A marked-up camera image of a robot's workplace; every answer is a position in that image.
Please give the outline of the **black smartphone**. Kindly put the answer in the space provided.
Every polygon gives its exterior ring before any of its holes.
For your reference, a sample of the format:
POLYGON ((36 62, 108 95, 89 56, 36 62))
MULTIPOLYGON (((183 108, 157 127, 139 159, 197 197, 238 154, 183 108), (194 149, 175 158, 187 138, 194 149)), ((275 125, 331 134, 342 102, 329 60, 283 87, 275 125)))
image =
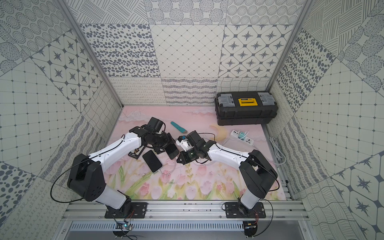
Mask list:
POLYGON ((180 151, 175 144, 169 144, 165 147, 165 151, 171 160, 175 159, 180 154, 180 151))
POLYGON ((143 154, 143 159, 152 171, 152 173, 157 172, 163 167, 163 164, 161 163, 155 152, 152 150, 143 154))

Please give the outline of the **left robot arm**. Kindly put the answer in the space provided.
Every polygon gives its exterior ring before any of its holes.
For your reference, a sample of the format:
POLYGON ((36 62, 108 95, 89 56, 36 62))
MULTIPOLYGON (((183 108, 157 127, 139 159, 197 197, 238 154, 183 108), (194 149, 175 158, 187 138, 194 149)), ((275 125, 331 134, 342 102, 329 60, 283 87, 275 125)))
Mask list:
POLYGON ((113 164, 130 152, 150 145, 156 154, 166 152, 171 160, 180 151, 169 133, 161 132, 164 122, 152 117, 148 124, 136 126, 119 140, 90 155, 75 157, 67 186, 87 202, 97 202, 127 215, 131 210, 131 198, 107 186, 104 179, 113 164))

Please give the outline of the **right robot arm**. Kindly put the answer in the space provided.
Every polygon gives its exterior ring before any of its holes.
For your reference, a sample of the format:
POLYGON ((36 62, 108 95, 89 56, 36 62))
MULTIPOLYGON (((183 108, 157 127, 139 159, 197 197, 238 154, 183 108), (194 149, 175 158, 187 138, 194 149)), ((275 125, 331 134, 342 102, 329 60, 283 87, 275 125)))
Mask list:
POLYGON ((187 165, 205 159, 240 171, 247 187, 240 197, 240 207, 244 210, 252 210, 269 192, 274 191, 274 183, 279 182, 277 172, 258 150, 250 153, 235 151, 216 141, 205 141, 196 131, 178 137, 176 145, 183 149, 177 159, 179 164, 187 165))

